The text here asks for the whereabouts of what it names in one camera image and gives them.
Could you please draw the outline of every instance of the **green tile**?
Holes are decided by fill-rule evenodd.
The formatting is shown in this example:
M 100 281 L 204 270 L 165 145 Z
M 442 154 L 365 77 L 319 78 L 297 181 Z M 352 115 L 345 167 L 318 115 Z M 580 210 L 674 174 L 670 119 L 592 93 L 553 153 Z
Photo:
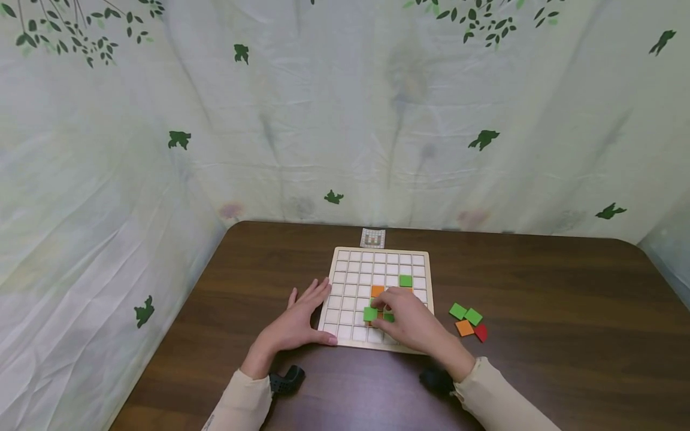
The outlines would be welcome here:
M 451 307 L 451 316 L 455 317 L 457 320 L 462 320 L 465 318 L 465 314 L 467 313 L 467 309 L 465 307 L 460 306 L 457 302 L 453 304 Z
M 484 317 L 482 317 L 482 315 L 479 314 L 474 308 L 470 308 L 465 314 L 465 319 L 469 320 L 474 326 L 479 325 L 479 322 L 481 322 L 483 318 Z
M 401 275 L 400 276 L 400 287 L 401 288 L 411 288 L 412 287 L 412 276 L 411 275 Z
M 376 320 L 376 316 L 378 316 L 379 310 L 376 310 L 375 308 L 372 307 L 364 307 L 364 321 L 365 322 L 371 322 Z

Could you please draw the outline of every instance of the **wooden board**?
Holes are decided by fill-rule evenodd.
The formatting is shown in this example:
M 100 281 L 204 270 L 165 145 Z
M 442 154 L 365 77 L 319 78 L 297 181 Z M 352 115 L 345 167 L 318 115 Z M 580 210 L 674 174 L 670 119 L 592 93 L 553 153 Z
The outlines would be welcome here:
M 338 345 L 420 354 L 363 320 L 364 307 L 369 306 L 372 298 L 372 287 L 407 287 L 405 276 L 412 277 L 410 289 L 433 314 L 427 252 L 336 247 L 328 273 L 333 289 L 324 302 L 319 330 L 337 335 Z

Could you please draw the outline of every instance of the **sleeve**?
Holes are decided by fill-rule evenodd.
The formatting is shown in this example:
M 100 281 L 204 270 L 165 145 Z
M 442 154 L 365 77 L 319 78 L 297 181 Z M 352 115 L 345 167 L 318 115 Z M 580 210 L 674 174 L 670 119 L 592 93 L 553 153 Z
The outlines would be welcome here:
M 486 431 L 559 431 L 486 358 L 478 358 L 470 375 L 455 383 L 455 396 Z
M 252 380 L 237 370 L 202 431 L 258 431 L 272 398 L 268 376 Z

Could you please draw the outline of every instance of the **brown table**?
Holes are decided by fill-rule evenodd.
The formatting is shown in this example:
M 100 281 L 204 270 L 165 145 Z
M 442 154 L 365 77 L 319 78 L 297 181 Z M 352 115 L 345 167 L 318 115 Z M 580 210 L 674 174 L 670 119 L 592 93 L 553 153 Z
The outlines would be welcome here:
M 120 412 L 113 430 L 198 431 L 290 289 L 325 277 L 361 228 L 233 226 Z M 642 251 L 613 239 L 388 229 L 426 250 L 436 314 L 479 310 L 489 339 L 464 343 L 565 430 L 687 430 L 690 313 Z M 280 356 L 307 373 L 265 430 L 480 430 L 418 382 L 426 357 L 310 346 Z

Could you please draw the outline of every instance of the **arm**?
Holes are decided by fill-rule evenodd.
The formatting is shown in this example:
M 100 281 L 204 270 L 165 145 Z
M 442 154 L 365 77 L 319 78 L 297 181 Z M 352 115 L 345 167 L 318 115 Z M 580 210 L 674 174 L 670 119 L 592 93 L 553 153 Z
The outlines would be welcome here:
M 455 396 L 486 431 L 558 431 L 486 358 L 475 359 L 407 289 L 389 288 L 373 307 L 393 310 L 395 322 L 372 324 L 408 347 L 439 361 L 453 377 Z
M 266 419 L 272 394 L 268 370 L 275 355 L 308 343 L 337 345 L 333 334 L 311 328 L 309 319 L 331 293 L 328 279 L 314 280 L 297 299 L 293 289 L 288 309 L 264 329 L 249 348 L 202 431 L 258 431 Z

